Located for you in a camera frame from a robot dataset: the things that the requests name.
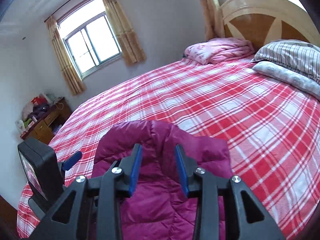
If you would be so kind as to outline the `magenta puffer jacket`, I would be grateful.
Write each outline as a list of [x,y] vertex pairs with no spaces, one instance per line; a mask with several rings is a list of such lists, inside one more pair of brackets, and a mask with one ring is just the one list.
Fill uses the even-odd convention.
[[93,177],[102,176],[111,164],[143,148],[136,190],[120,206],[124,239],[192,239],[197,200],[187,198],[180,186],[175,146],[212,174],[232,176],[227,142],[194,136],[178,126],[154,120],[116,124],[99,140]]

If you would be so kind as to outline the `left beige curtain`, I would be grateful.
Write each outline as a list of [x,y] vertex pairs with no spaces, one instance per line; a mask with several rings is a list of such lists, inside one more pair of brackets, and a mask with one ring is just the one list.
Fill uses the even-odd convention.
[[68,56],[66,46],[59,33],[56,19],[53,16],[50,16],[46,20],[46,26],[61,74],[70,90],[71,95],[76,96],[83,93],[86,90],[86,87]]

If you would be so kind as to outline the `wooden headboard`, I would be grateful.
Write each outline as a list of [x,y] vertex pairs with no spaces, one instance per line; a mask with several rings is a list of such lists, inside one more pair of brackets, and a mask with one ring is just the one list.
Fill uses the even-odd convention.
[[319,31],[312,19],[289,0],[227,0],[220,10],[225,36],[249,40],[255,50],[275,40],[319,46]]

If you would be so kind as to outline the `brown wooden desk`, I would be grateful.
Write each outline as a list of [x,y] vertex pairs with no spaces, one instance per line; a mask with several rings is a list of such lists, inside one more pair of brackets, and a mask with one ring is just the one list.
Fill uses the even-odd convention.
[[20,137],[22,140],[35,138],[48,145],[71,114],[72,110],[65,97],[58,98],[57,102]]

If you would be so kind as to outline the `beige curtain by headboard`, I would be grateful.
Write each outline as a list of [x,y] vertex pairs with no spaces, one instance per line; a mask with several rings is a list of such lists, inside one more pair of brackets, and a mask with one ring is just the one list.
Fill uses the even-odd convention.
[[204,14],[204,29],[206,40],[225,37],[222,11],[219,0],[200,0]]

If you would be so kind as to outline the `pink floral folded blanket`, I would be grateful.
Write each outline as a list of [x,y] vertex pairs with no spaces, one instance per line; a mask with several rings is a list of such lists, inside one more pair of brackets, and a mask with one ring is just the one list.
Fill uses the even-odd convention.
[[202,65],[218,64],[253,55],[252,42],[239,38],[214,38],[207,42],[193,44],[184,51],[184,56]]

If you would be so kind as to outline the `right beige curtain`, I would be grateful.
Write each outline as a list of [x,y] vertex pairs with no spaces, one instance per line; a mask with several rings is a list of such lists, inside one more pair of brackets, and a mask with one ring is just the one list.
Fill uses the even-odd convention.
[[103,4],[126,65],[131,66],[145,61],[144,50],[121,4],[118,0],[103,0]]

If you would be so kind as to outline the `clutter pile on desk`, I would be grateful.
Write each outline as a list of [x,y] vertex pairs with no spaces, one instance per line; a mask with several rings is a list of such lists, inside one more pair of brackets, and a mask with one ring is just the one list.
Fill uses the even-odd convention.
[[15,122],[20,134],[27,132],[27,127],[32,122],[39,121],[53,107],[55,102],[57,102],[57,99],[53,101],[42,93],[28,102],[21,111],[21,118]]

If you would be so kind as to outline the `window with metal frame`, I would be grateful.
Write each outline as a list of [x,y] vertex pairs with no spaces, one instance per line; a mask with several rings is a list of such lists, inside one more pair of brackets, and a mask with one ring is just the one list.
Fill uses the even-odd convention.
[[81,78],[121,57],[102,0],[89,0],[58,23],[61,38]]

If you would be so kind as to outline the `striped pillow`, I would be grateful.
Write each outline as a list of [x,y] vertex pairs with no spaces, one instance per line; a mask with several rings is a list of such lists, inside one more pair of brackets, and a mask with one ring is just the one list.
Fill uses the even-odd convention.
[[319,47],[300,40],[276,40],[262,46],[253,60],[270,61],[319,83]]

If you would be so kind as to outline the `red plaid bed cover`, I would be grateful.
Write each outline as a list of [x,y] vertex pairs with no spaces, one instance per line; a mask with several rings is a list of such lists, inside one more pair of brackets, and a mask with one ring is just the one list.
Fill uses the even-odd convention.
[[50,146],[66,173],[93,177],[99,140],[116,124],[164,121],[227,142],[239,175],[287,239],[304,235],[319,204],[319,101],[253,70],[250,58],[202,65],[188,59],[117,85],[81,104]]

